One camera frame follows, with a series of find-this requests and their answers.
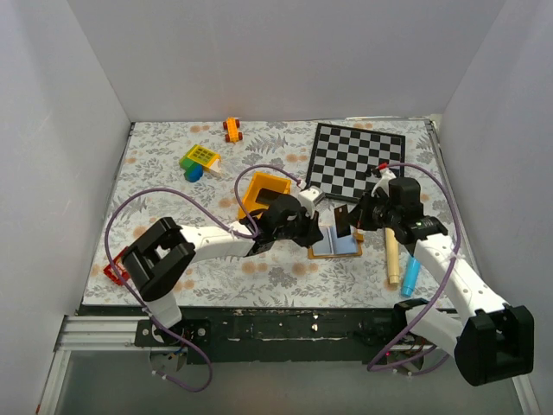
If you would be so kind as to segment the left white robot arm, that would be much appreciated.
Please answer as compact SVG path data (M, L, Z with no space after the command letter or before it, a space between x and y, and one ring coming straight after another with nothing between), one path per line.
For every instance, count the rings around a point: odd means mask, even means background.
M184 326L173 289L189 265L208 259L251 257L269 251L278 240L301 247L321 241L316 204L324 197L312 187L298 196L279 195L253 221L235 221L221 227L178 226L162 218L127 247L122 263L157 321L154 335L167 346L183 337Z

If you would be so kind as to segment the tan leather card holder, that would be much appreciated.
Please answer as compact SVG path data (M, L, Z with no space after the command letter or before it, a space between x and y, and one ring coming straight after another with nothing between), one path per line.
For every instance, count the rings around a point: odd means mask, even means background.
M323 239L308 249L309 259L336 259L362 255L364 236L357 231L338 237L335 226L321 228Z

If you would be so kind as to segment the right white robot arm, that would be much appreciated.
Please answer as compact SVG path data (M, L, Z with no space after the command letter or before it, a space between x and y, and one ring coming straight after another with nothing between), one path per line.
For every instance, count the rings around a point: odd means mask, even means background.
M447 228L423 212L420 184L384 169L374 189L348 215L359 230L389 228L435 279L454 305L451 318L426 300L398 303L392 336L401 343L418 336L454 358L472 386L530 373L534 368L534 318L496 294L459 254Z

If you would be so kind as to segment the dark credit card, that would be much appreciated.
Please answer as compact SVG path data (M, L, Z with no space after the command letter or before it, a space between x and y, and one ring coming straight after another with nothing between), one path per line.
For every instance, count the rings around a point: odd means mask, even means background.
M334 209L334 227L336 236L343 238L351 234L351 225L348 221L348 205L336 207Z
M258 193L255 202L259 205L269 206L275 199L281 195L280 192L275 190L261 188Z

